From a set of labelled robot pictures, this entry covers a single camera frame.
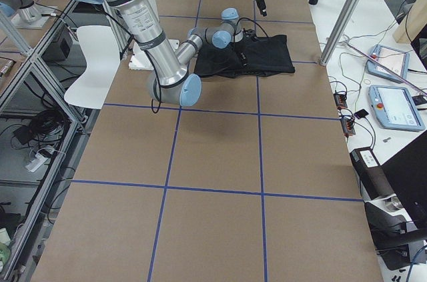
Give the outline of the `aluminium frame post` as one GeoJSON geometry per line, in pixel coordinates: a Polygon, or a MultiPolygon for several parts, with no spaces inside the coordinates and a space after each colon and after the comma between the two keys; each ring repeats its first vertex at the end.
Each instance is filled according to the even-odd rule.
{"type": "Polygon", "coordinates": [[[334,28],[332,29],[332,32],[330,33],[330,36],[327,40],[326,46],[324,47],[322,55],[320,57],[320,65],[326,66],[328,64],[328,61],[330,60],[335,48],[337,47],[342,35],[344,34],[344,30],[358,2],[359,0],[345,1],[342,7],[342,10],[338,16],[338,19],[334,25],[334,28]]]}

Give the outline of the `black monitor with stand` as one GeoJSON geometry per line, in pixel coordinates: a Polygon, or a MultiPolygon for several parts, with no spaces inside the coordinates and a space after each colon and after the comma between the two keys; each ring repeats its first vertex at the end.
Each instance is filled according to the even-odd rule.
{"type": "Polygon", "coordinates": [[[410,220],[366,203],[376,250],[389,270],[401,269],[411,261],[425,263],[425,254],[415,254],[426,241],[426,133],[387,160],[382,169],[410,220]]]}

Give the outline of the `black adapter box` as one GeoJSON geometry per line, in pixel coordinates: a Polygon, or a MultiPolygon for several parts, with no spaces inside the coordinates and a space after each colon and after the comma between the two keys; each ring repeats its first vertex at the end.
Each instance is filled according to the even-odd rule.
{"type": "Polygon", "coordinates": [[[369,114],[369,112],[367,112],[367,110],[361,109],[361,110],[359,110],[359,111],[357,111],[357,112],[354,113],[354,117],[357,118],[357,119],[363,119],[368,114],[369,114]]]}

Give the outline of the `right blue teach pendant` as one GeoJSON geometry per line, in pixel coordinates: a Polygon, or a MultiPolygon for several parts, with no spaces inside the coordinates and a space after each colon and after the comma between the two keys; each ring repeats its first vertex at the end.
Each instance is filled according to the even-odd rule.
{"type": "Polygon", "coordinates": [[[407,88],[371,85],[368,96],[382,128],[416,132],[425,130],[424,122],[407,88]]]}

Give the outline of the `left blue teach pendant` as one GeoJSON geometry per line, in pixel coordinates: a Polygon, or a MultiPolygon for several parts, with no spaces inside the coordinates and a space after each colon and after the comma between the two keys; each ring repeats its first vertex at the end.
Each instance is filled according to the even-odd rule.
{"type": "MultiPolygon", "coordinates": [[[[373,46],[371,50],[371,57],[374,57],[377,62],[385,65],[401,78],[406,78],[410,60],[410,55],[408,53],[377,44],[373,46]]],[[[389,74],[384,68],[377,66],[377,64],[372,61],[367,61],[365,68],[369,74],[400,83],[397,77],[389,74]]]]}

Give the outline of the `blue tape line lengthwise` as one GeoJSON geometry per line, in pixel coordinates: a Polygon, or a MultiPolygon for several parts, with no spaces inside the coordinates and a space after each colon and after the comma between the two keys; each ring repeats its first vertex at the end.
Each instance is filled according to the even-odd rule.
{"type": "MultiPolygon", "coordinates": [[[[199,0],[198,4],[197,4],[197,13],[196,13],[196,20],[195,23],[197,24],[198,21],[198,15],[199,15],[199,10],[200,10],[200,5],[201,5],[201,0],[199,0]]],[[[158,220],[157,220],[157,227],[156,227],[156,232],[155,232],[155,239],[153,242],[153,249],[152,249],[152,254],[151,254],[151,260],[150,260],[150,264],[149,264],[149,271],[147,274],[147,282],[150,282],[152,279],[152,275],[153,275],[153,268],[154,268],[154,263],[155,263],[155,256],[156,256],[156,251],[157,251],[157,244],[158,244],[158,240],[159,240],[159,234],[161,231],[161,222],[162,222],[162,217],[163,217],[163,211],[164,211],[164,207],[165,207],[165,202],[167,199],[167,190],[168,190],[168,184],[169,184],[169,178],[170,178],[170,173],[171,173],[171,166],[173,163],[173,156],[174,156],[174,151],[175,151],[175,144],[176,144],[176,140],[177,140],[177,133],[179,130],[179,122],[181,119],[181,110],[182,110],[182,106],[179,105],[178,109],[177,109],[177,120],[175,123],[175,130],[174,130],[174,134],[173,134],[173,142],[172,142],[172,146],[171,146],[171,152],[170,152],[170,156],[169,156],[169,163],[167,166],[167,173],[166,173],[166,178],[165,178],[165,183],[163,185],[163,195],[162,195],[162,200],[161,200],[161,206],[159,209],[159,216],[158,216],[158,220]]]]}

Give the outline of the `blue teach pendant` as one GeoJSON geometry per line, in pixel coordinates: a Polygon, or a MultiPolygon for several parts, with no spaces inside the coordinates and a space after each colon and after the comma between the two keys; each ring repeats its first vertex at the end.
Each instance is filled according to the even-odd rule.
{"type": "Polygon", "coordinates": [[[407,88],[371,85],[368,96],[382,128],[416,132],[425,130],[424,122],[407,88]]]}
{"type": "MultiPolygon", "coordinates": [[[[374,57],[377,62],[385,65],[401,78],[406,78],[410,60],[410,55],[408,53],[377,44],[373,46],[371,50],[371,57],[374,57]]],[[[389,74],[384,68],[377,66],[377,64],[372,61],[367,61],[365,68],[369,74],[400,83],[397,77],[389,74]]]]}

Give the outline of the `black printed t-shirt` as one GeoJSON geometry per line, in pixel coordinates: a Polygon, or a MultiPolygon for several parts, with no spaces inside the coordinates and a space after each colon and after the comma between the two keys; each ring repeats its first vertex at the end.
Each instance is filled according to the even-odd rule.
{"type": "Polygon", "coordinates": [[[288,37],[244,37],[244,50],[233,44],[224,49],[205,46],[198,53],[194,73],[200,77],[237,78],[243,75],[269,77],[296,72],[288,51],[288,37]]]}

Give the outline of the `blue tape line crosswise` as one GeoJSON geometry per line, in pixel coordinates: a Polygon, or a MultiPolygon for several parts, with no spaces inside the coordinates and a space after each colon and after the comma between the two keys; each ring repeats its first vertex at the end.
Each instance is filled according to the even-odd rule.
{"type": "Polygon", "coordinates": [[[253,195],[253,196],[262,196],[262,197],[283,197],[290,199],[310,199],[318,201],[345,201],[345,202],[363,202],[362,199],[357,198],[348,198],[348,197],[325,197],[325,196],[316,196],[316,195],[292,195],[285,193],[266,193],[259,191],[238,191],[238,190],[227,190],[227,189],[209,189],[209,188],[199,188],[199,187],[182,187],[182,186],[171,186],[171,185],[151,185],[145,183],[125,183],[125,182],[114,182],[114,181],[95,181],[95,180],[82,180],[74,179],[71,180],[73,183],[80,184],[93,184],[93,185],[112,185],[112,186],[121,186],[121,187],[143,187],[150,189],[166,189],[166,190],[176,190],[176,191],[194,191],[194,192],[206,192],[206,193],[224,193],[224,194],[234,194],[234,195],[253,195]]]}

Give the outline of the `white plastic chair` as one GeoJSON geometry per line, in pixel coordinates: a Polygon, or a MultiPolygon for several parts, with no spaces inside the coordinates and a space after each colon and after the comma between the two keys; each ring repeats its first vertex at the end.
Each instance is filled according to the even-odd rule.
{"type": "Polygon", "coordinates": [[[77,29],[86,69],[66,90],[64,100],[77,107],[101,109],[120,65],[119,47],[109,26],[77,29]]]}

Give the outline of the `black label printer box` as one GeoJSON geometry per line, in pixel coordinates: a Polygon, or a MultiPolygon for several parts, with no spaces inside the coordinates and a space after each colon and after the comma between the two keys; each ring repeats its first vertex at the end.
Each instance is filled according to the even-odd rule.
{"type": "Polygon", "coordinates": [[[394,194],[381,164],[370,147],[352,150],[350,159],[369,198],[375,199],[394,194]]]}

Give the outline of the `grey orange usb hub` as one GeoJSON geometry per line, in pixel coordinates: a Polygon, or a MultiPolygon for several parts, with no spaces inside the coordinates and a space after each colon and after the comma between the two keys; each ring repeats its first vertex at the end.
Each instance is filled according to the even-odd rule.
{"type": "Polygon", "coordinates": [[[334,93],[334,101],[337,109],[347,109],[347,95],[345,93],[334,93]]]}
{"type": "Polygon", "coordinates": [[[354,130],[354,121],[352,119],[349,119],[348,117],[342,116],[340,118],[340,122],[342,125],[342,130],[344,133],[344,136],[346,138],[351,137],[356,134],[354,130]]]}

